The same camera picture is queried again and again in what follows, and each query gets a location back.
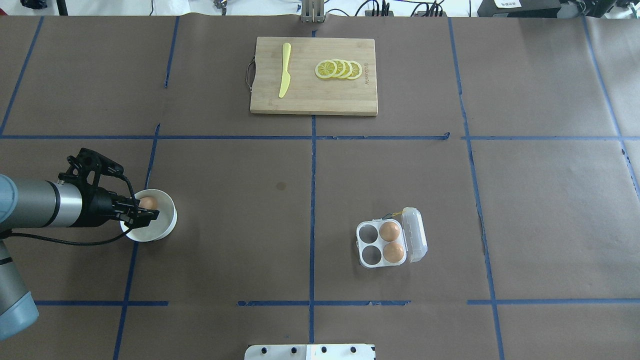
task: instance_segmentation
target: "knife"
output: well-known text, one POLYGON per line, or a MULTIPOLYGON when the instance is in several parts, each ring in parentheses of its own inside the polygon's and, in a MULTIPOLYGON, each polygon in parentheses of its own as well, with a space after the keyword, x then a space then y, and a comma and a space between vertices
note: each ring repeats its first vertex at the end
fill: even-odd
POLYGON ((286 42, 282 44, 282 80, 280 80, 279 98, 283 98, 289 89, 291 75, 289 75, 289 57, 291 56, 291 44, 286 42))

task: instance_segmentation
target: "wooden cutting board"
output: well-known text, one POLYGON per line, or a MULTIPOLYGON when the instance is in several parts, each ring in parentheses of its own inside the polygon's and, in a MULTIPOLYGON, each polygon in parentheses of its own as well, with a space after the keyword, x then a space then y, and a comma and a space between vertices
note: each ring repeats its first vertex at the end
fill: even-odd
POLYGON ((255 79, 251 112, 302 115, 378 114, 376 47, 373 39, 259 37, 255 46, 255 79), (282 44, 291 44, 291 84, 280 99, 282 44), (355 80, 319 79, 323 60, 357 61, 363 74, 355 80))

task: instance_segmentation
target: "cutting board handle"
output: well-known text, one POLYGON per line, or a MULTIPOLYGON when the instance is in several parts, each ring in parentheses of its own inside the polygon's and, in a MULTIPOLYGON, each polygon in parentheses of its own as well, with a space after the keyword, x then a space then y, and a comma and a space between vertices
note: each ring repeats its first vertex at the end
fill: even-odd
POLYGON ((246 76, 244 80, 246 81, 246 86, 249 86, 249 92, 251 92, 253 90, 253 80, 255 80, 255 55, 253 56, 253 59, 251 59, 249 65, 247 65, 246 67, 246 76), (253 79, 250 79, 252 67, 251 65, 253 65, 253 79))

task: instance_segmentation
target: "brown egg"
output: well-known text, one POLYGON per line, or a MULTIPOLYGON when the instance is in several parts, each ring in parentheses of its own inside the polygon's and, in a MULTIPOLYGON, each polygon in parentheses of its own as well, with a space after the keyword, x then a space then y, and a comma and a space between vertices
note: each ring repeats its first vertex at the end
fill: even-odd
POLYGON ((390 263, 397 263, 404 257, 404 249, 398 243, 390 243, 382 250, 385 259, 390 263))
POLYGON ((147 210, 158 209, 158 200, 155 197, 147 196, 140 199, 140 207, 147 210))
POLYGON ((392 242, 400 236, 400 227, 393 221, 388 221, 380 227, 380 236, 385 240, 392 242))

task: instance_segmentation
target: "lemon slice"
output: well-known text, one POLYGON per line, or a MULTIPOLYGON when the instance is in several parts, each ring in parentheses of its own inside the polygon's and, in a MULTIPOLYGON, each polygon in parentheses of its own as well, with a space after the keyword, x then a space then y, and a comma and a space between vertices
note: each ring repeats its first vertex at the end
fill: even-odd
POLYGON ((349 80, 355 80, 362 75, 362 66, 357 61, 349 61, 351 65, 351 74, 347 77, 349 80))
POLYGON ((351 62, 347 61, 347 60, 343 60, 345 67, 344 67, 344 73, 342 73, 342 75, 338 76, 339 79, 346 79, 351 75, 351 71, 353 70, 353 67, 351 66, 351 62))
POLYGON ((332 78, 338 78, 341 75, 344 75, 345 71, 346 71, 346 62, 344 60, 340 60, 340 59, 331 59, 331 61, 333 61, 336 66, 338 67, 338 70, 335 72, 335 74, 332 76, 332 78))
POLYGON ((329 79, 334 76, 337 71, 338 65, 331 60, 320 61, 318 65, 316 65, 316 76, 321 79, 329 79))

